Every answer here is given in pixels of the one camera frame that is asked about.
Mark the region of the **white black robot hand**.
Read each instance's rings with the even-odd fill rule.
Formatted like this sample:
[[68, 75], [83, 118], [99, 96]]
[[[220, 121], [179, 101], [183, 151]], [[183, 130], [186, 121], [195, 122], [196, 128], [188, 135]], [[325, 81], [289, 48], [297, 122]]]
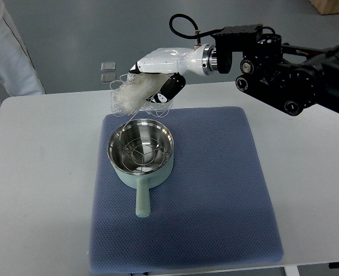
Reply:
[[204, 44], [197, 49], [159, 48], [147, 54], [133, 65], [130, 73], [150, 76], [164, 74], [168, 79], [155, 89], [145, 100], [156, 104], [166, 104], [184, 88], [184, 74], [210, 75], [218, 70], [215, 46]]

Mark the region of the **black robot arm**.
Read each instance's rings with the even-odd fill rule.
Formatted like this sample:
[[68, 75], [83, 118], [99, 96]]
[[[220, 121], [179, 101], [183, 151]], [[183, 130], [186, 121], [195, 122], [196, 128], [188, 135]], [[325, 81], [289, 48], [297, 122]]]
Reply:
[[261, 24], [228, 26], [211, 36], [210, 68], [227, 74], [232, 54], [242, 53], [242, 74], [235, 80], [243, 93], [289, 115], [315, 104], [339, 114], [339, 45], [326, 49], [297, 47], [282, 42]]

